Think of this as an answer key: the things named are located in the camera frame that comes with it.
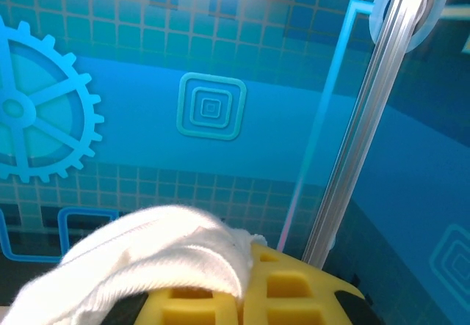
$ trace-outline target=white towel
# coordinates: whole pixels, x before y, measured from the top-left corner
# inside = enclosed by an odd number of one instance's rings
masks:
[[[252,242],[267,244],[196,208],[130,213],[23,286],[1,325],[98,325],[117,300],[159,288],[205,288],[241,300],[253,266]]]

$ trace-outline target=metal rod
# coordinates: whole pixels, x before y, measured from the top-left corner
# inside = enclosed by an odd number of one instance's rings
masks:
[[[341,224],[424,0],[391,0],[302,260],[322,268]]]

